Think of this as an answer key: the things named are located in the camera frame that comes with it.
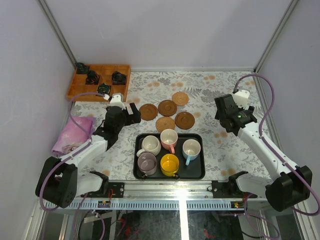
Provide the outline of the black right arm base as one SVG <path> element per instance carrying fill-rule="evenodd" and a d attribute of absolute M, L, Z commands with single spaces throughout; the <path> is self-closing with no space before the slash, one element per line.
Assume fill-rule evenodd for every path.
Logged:
<path fill-rule="evenodd" d="M 215 199 L 244 199 L 249 195 L 239 189 L 235 179 L 228 181 L 212 180 L 211 185 L 206 190 L 212 193 Z"/>

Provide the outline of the woven rattan coaster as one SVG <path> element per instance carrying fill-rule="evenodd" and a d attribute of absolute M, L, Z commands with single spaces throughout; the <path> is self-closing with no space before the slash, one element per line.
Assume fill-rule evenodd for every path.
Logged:
<path fill-rule="evenodd" d="M 175 121 L 168 116 L 160 117 L 155 123 L 155 127 L 159 133 L 167 129 L 174 130 L 175 126 L 176 126 Z"/>
<path fill-rule="evenodd" d="M 172 95 L 172 101 L 178 106 L 184 106 L 189 102 L 189 97 L 185 92 L 176 92 Z"/>

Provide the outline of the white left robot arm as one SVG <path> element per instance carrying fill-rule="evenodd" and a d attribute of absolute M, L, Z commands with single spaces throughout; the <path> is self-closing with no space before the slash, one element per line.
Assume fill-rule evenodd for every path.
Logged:
<path fill-rule="evenodd" d="M 68 207 L 75 197 L 106 197 L 109 194 L 109 178 L 98 171 L 81 175 L 79 171 L 97 156 L 109 150 L 117 141 L 123 127 L 141 122 L 141 113 L 132 102 L 128 109 L 108 106 L 105 119 L 81 146 L 60 157 L 49 157 L 42 168 L 35 194 L 59 208 Z"/>

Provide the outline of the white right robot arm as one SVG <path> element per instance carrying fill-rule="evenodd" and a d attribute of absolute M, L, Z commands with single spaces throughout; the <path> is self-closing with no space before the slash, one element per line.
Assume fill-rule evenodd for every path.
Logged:
<path fill-rule="evenodd" d="M 246 171 L 229 177 L 228 192 L 240 197 L 245 192 L 266 198 L 278 212 L 286 210 L 310 197 L 308 186 L 312 183 L 312 171 L 299 167 L 285 157 L 281 150 L 264 133 L 259 133 L 259 123 L 253 115 L 254 107 L 239 108 L 233 96 L 226 94 L 215 98 L 215 119 L 228 133 L 245 142 L 256 154 L 269 173 L 269 178 L 254 176 Z"/>

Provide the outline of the light blue mug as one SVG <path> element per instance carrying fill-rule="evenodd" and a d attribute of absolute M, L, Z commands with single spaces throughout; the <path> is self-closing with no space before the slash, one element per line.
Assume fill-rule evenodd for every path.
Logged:
<path fill-rule="evenodd" d="M 185 165 L 188 166 L 191 161 L 195 160 L 201 152 L 201 145 L 195 139 L 188 139 L 182 145 L 182 154 L 185 158 Z"/>

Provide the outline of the dark wooden coaster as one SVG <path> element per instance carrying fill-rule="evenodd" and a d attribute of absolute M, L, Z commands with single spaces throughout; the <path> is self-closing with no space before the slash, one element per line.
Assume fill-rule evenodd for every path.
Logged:
<path fill-rule="evenodd" d="M 158 115 L 158 109 L 155 105 L 147 103 L 139 108 L 140 117 L 145 121 L 151 121 Z"/>
<path fill-rule="evenodd" d="M 165 117 L 173 116 L 177 109 L 177 105 L 172 100 L 163 100 L 158 105 L 158 112 Z"/>
<path fill-rule="evenodd" d="M 189 112 L 180 112 L 175 117 L 175 124 L 183 130 L 191 129 L 195 124 L 194 116 Z"/>

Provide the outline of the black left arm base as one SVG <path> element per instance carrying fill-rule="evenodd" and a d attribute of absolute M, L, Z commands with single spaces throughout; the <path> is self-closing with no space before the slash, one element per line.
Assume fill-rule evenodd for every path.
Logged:
<path fill-rule="evenodd" d="M 123 198 L 125 191 L 124 182 L 108 182 L 102 185 L 102 192 L 99 193 L 100 198 Z"/>

